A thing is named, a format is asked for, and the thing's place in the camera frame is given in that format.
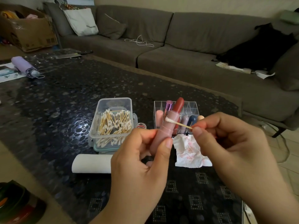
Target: white cable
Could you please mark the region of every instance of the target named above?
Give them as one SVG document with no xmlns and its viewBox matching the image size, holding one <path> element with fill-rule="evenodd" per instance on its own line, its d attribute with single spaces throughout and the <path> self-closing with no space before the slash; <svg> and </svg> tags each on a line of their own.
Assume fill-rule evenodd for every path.
<svg viewBox="0 0 299 224">
<path fill-rule="evenodd" d="M 132 42 L 136 42 L 136 44 L 139 45 L 139 46 L 155 47 L 153 44 L 150 44 L 150 43 L 147 43 L 146 41 L 143 41 L 142 35 L 139 35 L 139 36 L 137 37 L 137 39 L 129 39 L 129 38 L 126 38 L 125 41 L 126 41 L 126 40 L 129 40 L 129 41 L 132 41 Z"/>
</svg>

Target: tissue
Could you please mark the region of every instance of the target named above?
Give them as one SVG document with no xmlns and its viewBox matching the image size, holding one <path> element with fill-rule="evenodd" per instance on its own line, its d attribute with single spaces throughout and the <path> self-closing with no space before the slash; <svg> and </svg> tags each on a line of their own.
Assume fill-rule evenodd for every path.
<svg viewBox="0 0 299 224">
<path fill-rule="evenodd" d="M 175 165 L 177 167 L 200 168 L 202 166 L 212 166 L 209 158 L 201 154 L 200 146 L 192 134 L 188 136 L 178 134 L 173 139 L 173 145 L 176 149 Z"/>
</svg>

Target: white tote bag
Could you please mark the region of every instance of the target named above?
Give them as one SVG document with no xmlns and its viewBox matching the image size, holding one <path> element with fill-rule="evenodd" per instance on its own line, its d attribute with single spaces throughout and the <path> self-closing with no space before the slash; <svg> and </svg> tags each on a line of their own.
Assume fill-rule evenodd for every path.
<svg viewBox="0 0 299 224">
<path fill-rule="evenodd" d="M 99 33 L 91 9 L 64 10 L 63 12 L 78 36 L 96 35 Z"/>
</svg>

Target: pebble pattern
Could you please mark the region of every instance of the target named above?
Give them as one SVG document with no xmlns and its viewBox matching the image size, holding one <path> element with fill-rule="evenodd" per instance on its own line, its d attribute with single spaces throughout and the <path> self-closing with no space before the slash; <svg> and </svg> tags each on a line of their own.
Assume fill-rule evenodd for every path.
<svg viewBox="0 0 299 224">
<path fill-rule="evenodd" d="M 55 54 L 72 53 L 62 50 Z M 183 97 L 200 115 L 238 116 L 241 107 L 205 90 L 112 65 L 53 53 L 26 57 L 46 77 L 0 84 L 0 140 L 78 224 L 87 224 L 109 199 L 111 176 L 73 174 L 77 154 L 96 154 L 88 134 L 101 98 L 130 97 L 139 122 L 153 128 L 154 101 Z M 166 191 L 146 223 L 238 223 L 242 201 L 225 188 L 213 168 L 175 167 L 172 150 Z"/>
</svg>

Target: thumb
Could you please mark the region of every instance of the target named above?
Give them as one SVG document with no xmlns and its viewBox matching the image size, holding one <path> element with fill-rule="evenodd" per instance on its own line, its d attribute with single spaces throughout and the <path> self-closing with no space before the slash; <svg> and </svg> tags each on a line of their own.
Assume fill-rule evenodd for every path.
<svg viewBox="0 0 299 224">
<path fill-rule="evenodd" d="M 227 162 L 229 152 L 218 144 L 211 133 L 200 127 L 194 127 L 192 133 L 197 144 L 200 146 L 200 151 L 211 160 L 213 165 L 221 165 Z"/>
<path fill-rule="evenodd" d="M 169 164 L 169 156 L 172 148 L 173 140 L 172 138 L 166 138 L 159 145 L 154 161 L 150 168 L 151 174 L 154 176 L 165 176 L 167 177 L 168 173 L 168 164 Z"/>
</svg>

